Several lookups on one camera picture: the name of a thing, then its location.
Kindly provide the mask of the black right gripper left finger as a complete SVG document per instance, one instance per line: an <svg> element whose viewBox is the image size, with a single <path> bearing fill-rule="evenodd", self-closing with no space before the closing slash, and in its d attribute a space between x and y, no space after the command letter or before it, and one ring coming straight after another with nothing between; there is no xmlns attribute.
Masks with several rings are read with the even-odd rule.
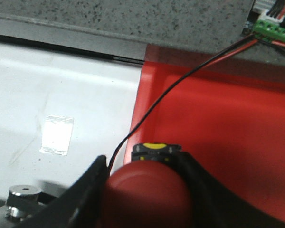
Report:
<svg viewBox="0 0 285 228"><path fill-rule="evenodd" d="M107 180L106 156L100 155L60 197L17 228L97 228L101 191Z"/></svg>

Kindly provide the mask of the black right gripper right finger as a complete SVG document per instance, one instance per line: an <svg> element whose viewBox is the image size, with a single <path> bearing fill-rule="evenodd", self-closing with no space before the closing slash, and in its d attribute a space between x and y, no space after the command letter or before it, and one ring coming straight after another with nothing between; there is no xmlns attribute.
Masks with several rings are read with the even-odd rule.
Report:
<svg viewBox="0 0 285 228"><path fill-rule="evenodd" d="M186 183L192 201L194 228L285 228L226 188L180 145L172 145L175 170Z"/></svg>

